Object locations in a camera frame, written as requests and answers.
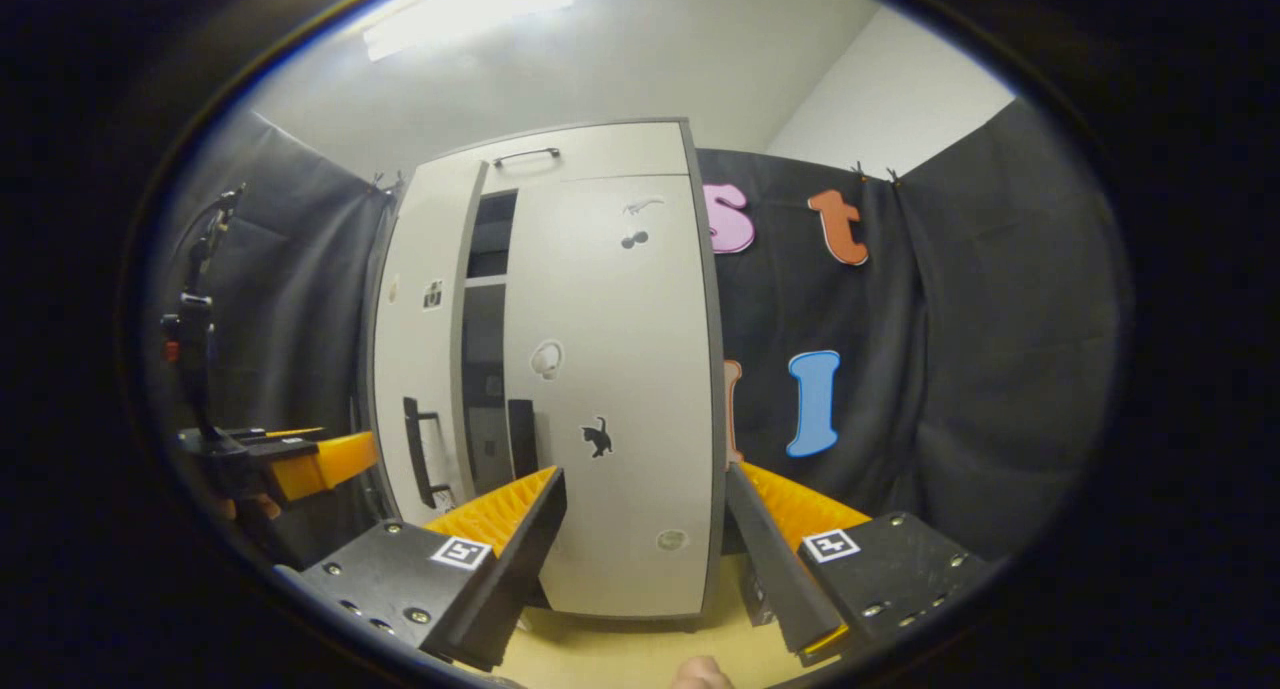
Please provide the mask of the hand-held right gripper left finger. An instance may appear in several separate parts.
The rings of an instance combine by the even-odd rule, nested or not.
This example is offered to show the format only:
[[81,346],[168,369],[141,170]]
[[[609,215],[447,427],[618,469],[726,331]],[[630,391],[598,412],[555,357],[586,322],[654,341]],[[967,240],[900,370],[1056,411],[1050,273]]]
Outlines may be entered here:
[[426,526],[387,520],[300,575],[300,592],[378,642],[499,666],[567,510],[545,467]]

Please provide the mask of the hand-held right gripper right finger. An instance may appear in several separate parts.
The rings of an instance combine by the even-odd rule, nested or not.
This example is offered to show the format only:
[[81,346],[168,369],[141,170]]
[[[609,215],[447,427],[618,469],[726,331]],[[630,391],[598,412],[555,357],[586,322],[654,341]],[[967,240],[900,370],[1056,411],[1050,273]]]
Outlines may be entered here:
[[756,594],[808,665],[887,651],[995,572],[913,514],[872,517],[750,464],[728,466],[726,499]]

